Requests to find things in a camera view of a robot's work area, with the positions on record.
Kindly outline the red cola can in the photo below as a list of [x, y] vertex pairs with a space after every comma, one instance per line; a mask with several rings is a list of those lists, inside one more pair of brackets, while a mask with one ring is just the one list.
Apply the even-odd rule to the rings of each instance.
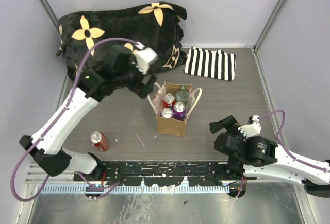
[[100, 131], [94, 131], [89, 137], [90, 143], [99, 151], [106, 151], [109, 149], [110, 144], [106, 136]]
[[166, 93], [162, 99], [162, 107], [172, 109], [176, 103], [175, 95], [172, 93]]

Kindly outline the jute canvas tote bag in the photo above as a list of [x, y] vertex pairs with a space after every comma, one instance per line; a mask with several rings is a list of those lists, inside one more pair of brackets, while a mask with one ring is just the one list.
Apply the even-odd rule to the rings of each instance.
[[156, 87], [157, 92], [154, 97], [148, 95], [147, 100], [156, 116], [157, 132], [159, 134], [171, 136], [185, 136], [187, 120], [201, 98], [203, 92], [202, 89], [193, 89], [192, 84], [185, 84], [185, 87], [188, 89], [188, 110], [184, 120], [176, 120], [174, 118], [161, 117], [160, 113], [163, 106], [162, 100], [165, 94], [175, 94], [175, 92], [179, 90], [180, 84], [164, 82], [163, 85], [154, 83], [154, 86]]

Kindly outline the purple soda can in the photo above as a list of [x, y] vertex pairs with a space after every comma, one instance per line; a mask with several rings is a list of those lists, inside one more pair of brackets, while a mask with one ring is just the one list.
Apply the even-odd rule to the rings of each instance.
[[166, 119], [173, 118], [174, 112], [171, 108], [163, 108], [160, 111], [160, 116]]
[[173, 116], [176, 120], [183, 121], [186, 116], [186, 105], [177, 101], [173, 106]]

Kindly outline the clear glass green-cap bottle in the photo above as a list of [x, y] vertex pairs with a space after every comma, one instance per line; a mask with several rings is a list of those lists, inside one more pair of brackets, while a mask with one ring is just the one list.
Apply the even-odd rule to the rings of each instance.
[[181, 85], [175, 93], [177, 102], [182, 102], [185, 105], [189, 102], [189, 92], [184, 85]]

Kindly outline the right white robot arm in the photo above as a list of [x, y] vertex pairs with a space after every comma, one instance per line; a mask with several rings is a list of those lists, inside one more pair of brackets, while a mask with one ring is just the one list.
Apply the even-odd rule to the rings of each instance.
[[285, 145], [260, 136], [259, 116], [241, 125], [229, 116], [209, 124], [214, 149], [228, 157], [224, 173], [233, 180], [268, 178], [302, 186], [306, 193], [329, 197], [329, 161], [317, 161], [289, 151]]

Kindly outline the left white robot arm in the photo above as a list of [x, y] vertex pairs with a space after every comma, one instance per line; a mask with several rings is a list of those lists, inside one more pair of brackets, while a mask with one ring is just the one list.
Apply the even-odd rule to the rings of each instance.
[[156, 81], [156, 76], [149, 72], [156, 61], [157, 54], [150, 48], [132, 53], [126, 47], [112, 46], [103, 68], [85, 68], [78, 74], [78, 84], [66, 101], [39, 131], [22, 136], [20, 144], [51, 177], [71, 170], [92, 181], [99, 180], [105, 171], [102, 162], [90, 152], [64, 149], [63, 143], [82, 118], [114, 90], [128, 88], [145, 99]]

